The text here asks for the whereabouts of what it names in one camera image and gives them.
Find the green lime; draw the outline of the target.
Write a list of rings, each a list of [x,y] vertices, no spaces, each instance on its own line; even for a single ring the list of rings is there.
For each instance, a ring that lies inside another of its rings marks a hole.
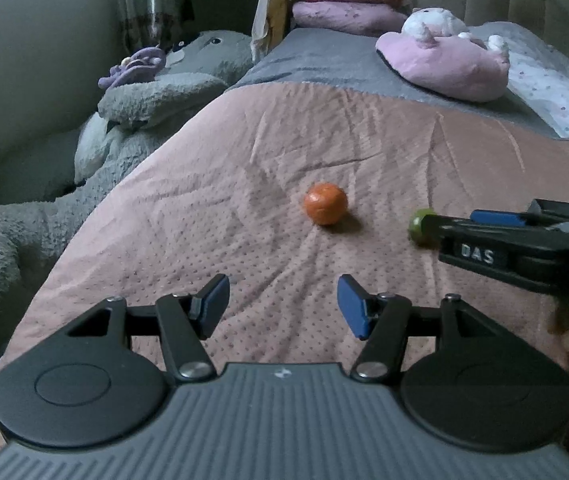
[[[409,220],[408,236],[419,247],[437,247],[439,215],[429,208],[416,211]]]

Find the small orange mandarin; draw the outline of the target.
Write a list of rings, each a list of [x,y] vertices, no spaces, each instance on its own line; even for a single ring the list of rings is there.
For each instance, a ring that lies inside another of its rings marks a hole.
[[[321,182],[307,191],[303,207],[307,217],[318,226],[332,226],[347,214],[349,200],[338,185]]]

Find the white polka dot duvet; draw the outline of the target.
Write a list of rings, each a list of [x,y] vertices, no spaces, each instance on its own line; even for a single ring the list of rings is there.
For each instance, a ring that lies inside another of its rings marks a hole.
[[[526,28],[512,22],[472,26],[484,41],[497,35],[509,50],[508,89],[562,139],[569,139],[569,58]]]

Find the grey plush toy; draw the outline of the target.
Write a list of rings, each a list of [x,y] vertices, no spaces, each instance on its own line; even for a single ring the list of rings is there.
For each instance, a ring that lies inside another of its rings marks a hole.
[[[106,90],[80,128],[74,191],[52,202],[0,205],[0,347],[94,208],[251,68],[250,44],[241,32],[211,30],[168,53],[151,49],[158,75]]]

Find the pink bunny plush cushion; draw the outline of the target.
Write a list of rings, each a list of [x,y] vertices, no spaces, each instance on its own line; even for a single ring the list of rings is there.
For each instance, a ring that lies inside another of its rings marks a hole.
[[[507,90],[510,58],[506,40],[483,40],[443,8],[424,8],[408,16],[399,32],[376,42],[382,60],[406,81],[448,98],[487,103]]]

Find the grey bed sheet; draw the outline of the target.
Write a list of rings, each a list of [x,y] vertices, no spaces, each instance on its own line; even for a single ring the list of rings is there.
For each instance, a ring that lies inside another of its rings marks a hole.
[[[513,92],[508,91],[498,100],[484,104],[440,96],[394,73],[377,53],[375,44],[373,37],[322,28],[297,28],[258,61],[234,88],[268,82],[327,84],[507,120],[547,138],[557,138],[553,128]]]

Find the pink brown bed cover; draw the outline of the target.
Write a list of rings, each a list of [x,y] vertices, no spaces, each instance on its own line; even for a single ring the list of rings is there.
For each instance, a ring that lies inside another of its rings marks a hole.
[[[332,226],[318,226],[303,207],[321,182],[349,200]],[[569,202],[569,141],[323,84],[236,88],[102,200],[38,290],[2,362],[103,298],[152,304],[224,273],[230,304],[206,343],[215,364],[351,364],[362,345],[335,301],[348,273],[372,292],[427,307],[457,292],[568,366],[547,330],[554,300],[441,263],[407,235],[421,208],[464,217],[524,210],[535,198]]]

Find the purple plush toy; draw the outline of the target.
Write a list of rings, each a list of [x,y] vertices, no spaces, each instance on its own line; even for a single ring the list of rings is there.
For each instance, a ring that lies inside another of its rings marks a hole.
[[[166,55],[158,47],[147,47],[138,50],[131,56],[123,58],[120,64],[109,69],[109,75],[100,77],[98,87],[106,91],[124,84],[144,84],[155,78],[165,67]]]

